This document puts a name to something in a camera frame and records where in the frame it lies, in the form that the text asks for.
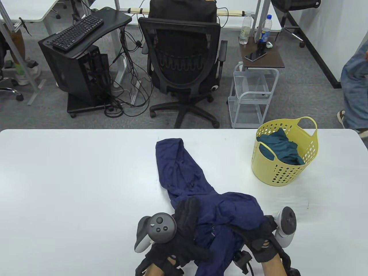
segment white desk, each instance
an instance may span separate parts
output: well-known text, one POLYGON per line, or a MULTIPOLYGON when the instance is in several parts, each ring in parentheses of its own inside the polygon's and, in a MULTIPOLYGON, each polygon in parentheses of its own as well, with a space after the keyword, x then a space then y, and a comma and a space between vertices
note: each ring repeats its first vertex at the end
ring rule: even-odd
POLYGON ((47 33, 49 35, 53 34, 52 28, 46 18, 46 15, 55 6, 57 0, 37 0, 37 1, 1 0, 1 1, 12 21, 20 21, 19 20, 20 17, 25 22, 43 21, 47 33))
MULTIPOLYGON (((171 212, 156 142, 180 137, 219 193, 254 195, 298 218, 286 252, 303 276, 365 275, 368 152, 351 130, 319 130, 317 158, 290 185, 251 170, 256 130, 5 130, 0 133, 0 270, 8 276, 134 275, 139 219, 171 212)), ((256 275, 261 267, 252 261, 256 275)), ((184 269, 193 276, 195 265, 184 269)), ((226 276, 241 275, 231 264, 226 276)))
MULTIPOLYGON (((141 0, 121 0, 119 1, 120 3, 120 8, 138 8, 140 6, 140 4, 142 3, 141 0)), ((227 7, 228 10, 243 10, 243 11, 253 11, 255 12, 256 8, 257 8, 257 0, 217 0, 217 7, 221 8, 221 7, 227 7)), ((114 0, 96 0, 92 5, 91 8, 96 8, 96 9, 102 9, 104 7, 111 7, 113 9, 115 9, 115 1, 114 0)), ((261 2, 261 7, 260 7, 260 11, 259 14, 261 14, 261 10, 263 7, 263 0, 261 2)), ((141 8, 149 8, 149 0, 144 0, 141 8)), ((272 15, 272 29, 271 32, 280 32, 281 31, 281 25, 277 19, 276 16, 276 12, 275 9, 273 8, 272 5, 270 5, 269 8, 269 14, 272 15)), ((226 18, 227 17, 220 17, 220 24, 221 26, 223 26, 226 22, 226 18)), ((257 24, 256 26, 258 27, 259 24, 259 18, 260 16, 258 16, 257 18, 257 24)), ((241 29, 241 25, 243 23, 243 17, 229 17, 229 20, 227 21, 224 29, 226 30, 240 30, 241 29)), ((138 25, 138 20, 137 20, 137 16, 134 15, 132 17, 132 21, 130 22, 130 24, 133 25, 138 25)))

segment chair base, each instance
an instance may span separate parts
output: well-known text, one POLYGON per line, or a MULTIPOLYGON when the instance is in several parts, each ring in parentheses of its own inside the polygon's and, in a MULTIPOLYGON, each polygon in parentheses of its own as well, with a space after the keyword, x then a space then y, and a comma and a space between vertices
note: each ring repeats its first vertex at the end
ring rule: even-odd
POLYGON ((213 97, 211 96, 211 93, 205 93, 200 95, 199 97, 195 97, 192 99, 189 99, 187 102, 179 101, 179 102, 171 102, 171 103, 161 103, 159 105, 154 105, 149 108, 149 115, 151 118, 156 117, 156 112, 158 110, 178 110, 179 114, 176 118, 176 122, 174 125, 174 128, 180 128, 181 123, 183 122, 184 116, 187 112, 191 112, 195 115, 198 115, 204 119, 209 120, 212 123, 212 126, 214 128, 219 128, 220 123, 217 121, 217 119, 208 113, 207 111, 199 108, 198 106, 195 106, 196 103, 199 103, 200 101, 207 99, 208 102, 213 101, 213 97))
MULTIPOLYGON (((281 32, 286 31, 287 33, 291 34, 293 37, 295 37, 296 39, 298 39, 300 41, 299 47, 304 48, 305 47, 304 40, 302 38, 300 38, 298 35, 296 35, 293 31, 290 30, 290 29, 293 29, 293 30, 300 29, 300 27, 298 27, 298 26, 285 26, 286 19, 287 19, 287 13, 284 13, 284 16, 281 20, 281 28, 282 28, 281 32)), ((276 35, 275 41, 277 40, 277 38, 279 37, 281 32, 279 32, 276 35)))
MULTIPOLYGON (((6 81, 6 80, 11 80, 14 86, 15 86, 15 84, 18 85, 18 83, 17 83, 17 81, 15 79, 12 79, 12 78, 3 78, 2 77, 2 72, 1 72, 1 75, 0 75, 0 79, 1 79, 0 80, 0 83, 2 83, 3 81, 6 81)), ((23 95, 21 93, 19 93, 17 90, 13 89, 13 88, 7 88, 7 87, 6 88, 3 88, 3 87, 1 87, 0 88, 0 92, 10 92, 10 93, 16 94, 15 99, 17 101, 19 101, 19 102, 21 102, 21 101, 24 100, 23 95)))

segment black desk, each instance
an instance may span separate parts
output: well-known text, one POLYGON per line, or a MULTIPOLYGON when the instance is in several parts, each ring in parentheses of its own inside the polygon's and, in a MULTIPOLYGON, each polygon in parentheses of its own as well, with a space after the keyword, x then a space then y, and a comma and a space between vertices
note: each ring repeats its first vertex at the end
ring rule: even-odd
POLYGON ((49 47, 54 51, 57 51, 58 53, 64 55, 65 57, 72 59, 78 57, 78 55, 87 50, 89 46, 91 46, 93 43, 95 43, 104 35, 108 34, 109 32, 117 28, 125 26, 130 21, 132 21, 132 18, 130 16, 126 15, 121 11, 116 11, 109 7, 102 8, 98 12, 92 13, 92 15, 103 19, 103 24, 94 32, 92 32, 89 36, 87 36, 84 40, 82 40, 82 42, 79 45, 72 48, 69 52, 57 50, 56 48, 53 48, 50 45, 50 42, 53 40, 53 37, 56 36, 56 34, 39 41, 38 44, 42 44, 45 47, 49 47))

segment black chair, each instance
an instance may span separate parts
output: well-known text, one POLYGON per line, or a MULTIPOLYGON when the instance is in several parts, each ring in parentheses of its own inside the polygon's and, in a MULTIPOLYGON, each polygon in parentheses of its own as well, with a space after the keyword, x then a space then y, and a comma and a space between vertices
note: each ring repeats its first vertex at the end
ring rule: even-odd
POLYGON ((143 17, 138 22, 146 40, 142 53, 148 54, 147 72, 153 85, 178 99, 151 106, 151 118, 158 110, 178 110, 174 127, 180 128, 185 114, 192 112, 219 128, 216 118, 195 104, 204 99, 212 102, 211 91, 220 83, 227 50, 227 41, 222 40, 216 59, 220 25, 143 17))
POLYGON ((272 4, 280 11, 284 13, 281 19, 281 27, 282 30, 287 31, 288 33, 292 34, 295 38, 300 40, 299 46, 301 48, 305 47, 305 42, 301 39, 298 35, 296 35, 296 31, 292 32, 290 29, 297 30, 299 29, 298 26, 285 26, 285 22, 287 19, 287 14, 289 11, 298 11, 298 10, 305 10, 307 8, 318 8, 321 4, 321 0, 271 0, 272 4))

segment floor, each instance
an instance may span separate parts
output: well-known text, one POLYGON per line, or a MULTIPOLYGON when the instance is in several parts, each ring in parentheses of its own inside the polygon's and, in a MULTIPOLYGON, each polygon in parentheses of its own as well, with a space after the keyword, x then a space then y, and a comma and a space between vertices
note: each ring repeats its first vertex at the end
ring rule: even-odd
MULTIPOLYGON (((69 1, 66 1, 66 4, 68 5, 66 10, 63 9, 62 4, 55 6, 55 9, 61 15, 61 19, 56 19, 53 12, 48 15, 55 32, 72 24, 69 1)), ((107 118, 102 111, 95 111, 78 114, 76 118, 72 119, 66 112, 67 93, 61 91, 55 85, 55 79, 37 43, 47 37, 46 29, 40 22, 28 23, 27 27, 32 36, 23 29, 26 55, 36 60, 42 69, 37 83, 42 79, 46 79, 46 83, 31 106, 26 105, 32 95, 30 85, 18 88, 25 97, 23 102, 17 102, 13 95, 0 94, 0 131, 7 128, 173 128, 176 112, 157 112, 156 118, 150 118, 149 112, 145 112, 138 117, 123 115, 119 118, 107 118)), ((128 26, 126 29, 134 38, 141 39, 141 33, 137 27, 128 26)), ((234 67, 240 60, 237 37, 238 32, 222 32, 221 39, 228 40, 228 48, 221 84, 213 94, 214 102, 203 101, 199 105, 220 121, 220 128, 231 127, 226 100, 234 67)), ((102 53, 109 55, 109 60, 112 62, 114 54, 111 36, 104 36, 97 41, 96 45, 100 47, 102 53)), ((311 116, 317 121, 319 128, 341 128, 336 119, 336 114, 344 107, 342 91, 332 88, 310 52, 306 48, 299 48, 299 42, 289 34, 282 33, 277 45, 286 68, 280 70, 279 83, 266 120, 311 116)), ((140 51, 132 53, 131 57, 139 66, 146 68, 146 56, 142 55, 140 51)), ((115 64, 112 65, 112 71, 112 74, 117 71, 115 64)), ((6 76, 12 75, 14 71, 6 70, 4 74, 6 76)), ((144 77, 144 72, 140 70, 139 75, 144 77)), ((145 80, 143 86, 147 89, 150 87, 145 80)), ((129 89, 127 78, 124 79, 123 87, 129 89)), ((170 95, 164 95, 155 89, 150 105, 172 100, 170 95)), ((141 97, 137 99, 136 104, 140 101, 142 101, 141 97)), ((125 106, 124 111, 132 115, 140 113, 142 108, 125 106)), ((302 126, 312 127, 312 124, 302 122, 302 126)), ((212 128, 212 125, 208 121, 188 114, 184 119, 182 128, 212 128)))

